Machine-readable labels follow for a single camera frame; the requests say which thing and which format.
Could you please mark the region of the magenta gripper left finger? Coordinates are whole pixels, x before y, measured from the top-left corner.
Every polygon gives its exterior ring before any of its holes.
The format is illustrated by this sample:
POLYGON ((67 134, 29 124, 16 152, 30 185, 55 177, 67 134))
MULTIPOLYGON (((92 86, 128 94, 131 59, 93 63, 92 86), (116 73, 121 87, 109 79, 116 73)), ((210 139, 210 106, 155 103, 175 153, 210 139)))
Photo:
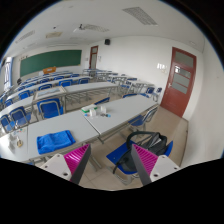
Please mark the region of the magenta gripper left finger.
POLYGON ((55 154, 41 169, 78 185, 90 154, 91 146, 86 144, 65 155, 55 154))

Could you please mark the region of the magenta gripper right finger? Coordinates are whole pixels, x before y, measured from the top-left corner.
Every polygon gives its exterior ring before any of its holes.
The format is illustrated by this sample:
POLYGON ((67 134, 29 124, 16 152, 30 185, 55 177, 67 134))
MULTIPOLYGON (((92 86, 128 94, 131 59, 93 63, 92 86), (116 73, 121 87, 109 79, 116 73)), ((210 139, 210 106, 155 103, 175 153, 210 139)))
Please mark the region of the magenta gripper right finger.
POLYGON ((132 145, 131 156, 143 185, 148 185, 180 169, 166 155, 157 156, 135 144, 132 145))

